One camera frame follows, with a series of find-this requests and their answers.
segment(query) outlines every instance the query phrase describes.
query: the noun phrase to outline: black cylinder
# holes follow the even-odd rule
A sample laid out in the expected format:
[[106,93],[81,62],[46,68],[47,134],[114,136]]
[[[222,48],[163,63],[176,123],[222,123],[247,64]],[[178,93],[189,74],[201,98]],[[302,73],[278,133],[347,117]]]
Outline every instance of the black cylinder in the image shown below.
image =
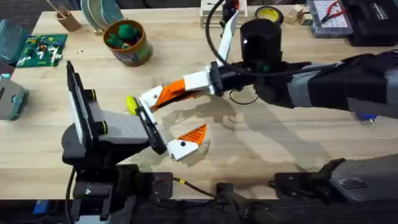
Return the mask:
[[95,90],[84,90],[84,95],[89,102],[97,101],[97,94],[95,93]]
[[97,135],[107,134],[108,133],[108,124],[106,121],[97,121],[94,122],[94,131]]
[[267,19],[255,19],[241,27],[243,64],[254,72],[272,72],[281,60],[282,31]]

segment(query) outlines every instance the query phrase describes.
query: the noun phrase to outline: gray plastic part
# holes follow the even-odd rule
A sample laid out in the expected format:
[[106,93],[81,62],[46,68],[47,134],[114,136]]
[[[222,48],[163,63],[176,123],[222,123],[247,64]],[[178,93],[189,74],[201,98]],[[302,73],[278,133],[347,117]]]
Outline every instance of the gray plastic part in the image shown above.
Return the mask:
[[0,120],[13,119],[18,115],[22,99],[27,92],[9,78],[0,79]]
[[110,219],[106,221],[101,221],[99,215],[82,215],[76,224],[109,224]]
[[[323,64],[314,63],[303,68],[312,68]],[[310,93],[308,92],[308,81],[318,75],[319,71],[298,73],[293,75],[293,80],[287,84],[290,98],[294,106],[312,107]]]
[[142,144],[148,135],[138,116],[105,111],[97,102],[90,103],[95,121],[106,121],[108,133],[99,136],[100,141],[113,144]]
[[331,175],[330,183],[349,201],[397,200],[398,154],[347,160]]

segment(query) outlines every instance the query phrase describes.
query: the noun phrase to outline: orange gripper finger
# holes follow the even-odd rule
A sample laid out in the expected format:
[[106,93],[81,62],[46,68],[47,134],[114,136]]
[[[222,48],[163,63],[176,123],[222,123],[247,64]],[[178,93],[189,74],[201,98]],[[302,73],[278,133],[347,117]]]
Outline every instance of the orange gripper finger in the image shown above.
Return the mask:
[[188,132],[187,134],[178,137],[178,139],[183,141],[195,142],[200,146],[205,138],[205,135],[206,135],[206,124]]

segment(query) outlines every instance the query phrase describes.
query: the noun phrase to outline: green sticker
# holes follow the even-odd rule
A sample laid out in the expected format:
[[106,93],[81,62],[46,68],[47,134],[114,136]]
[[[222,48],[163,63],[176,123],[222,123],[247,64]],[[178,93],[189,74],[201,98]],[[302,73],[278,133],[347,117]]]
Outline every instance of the green sticker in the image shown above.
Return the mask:
[[139,50],[136,52],[136,54],[137,54],[137,56],[138,56],[138,59],[139,59],[139,60],[142,60],[142,59],[148,54],[148,43],[145,42],[145,43],[142,45],[141,49],[139,49]]

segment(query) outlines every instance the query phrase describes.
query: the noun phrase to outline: black mount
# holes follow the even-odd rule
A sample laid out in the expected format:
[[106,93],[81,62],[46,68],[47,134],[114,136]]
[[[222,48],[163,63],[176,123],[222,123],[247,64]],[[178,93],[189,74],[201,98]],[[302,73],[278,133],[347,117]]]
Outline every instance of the black mount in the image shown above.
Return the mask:
[[257,224],[297,224],[297,222],[284,217],[279,218],[272,213],[271,208],[261,200],[247,199],[234,192],[232,184],[218,183],[216,186],[217,202],[228,203],[236,210],[243,223]]
[[279,198],[320,199],[324,204],[346,202],[344,196],[331,184],[331,173],[345,159],[335,159],[324,165],[319,172],[276,173],[269,186],[275,188]]
[[95,90],[84,89],[79,74],[75,73],[69,61],[67,70],[75,123],[62,136],[62,160],[77,172],[70,215],[74,221],[82,215],[99,215],[98,221],[130,224],[137,200],[169,199],[172,196],[173,175],[142,173],[137,165],[117,164],[149,146],[156,153],[163,154],[166,146],[142,107],[138,107],[136,112],[148,141],[142,144],[113,144],[101,140],[100,136],[108,132],[108,125],[106,121],[94,120],[90,103],[97,100]]

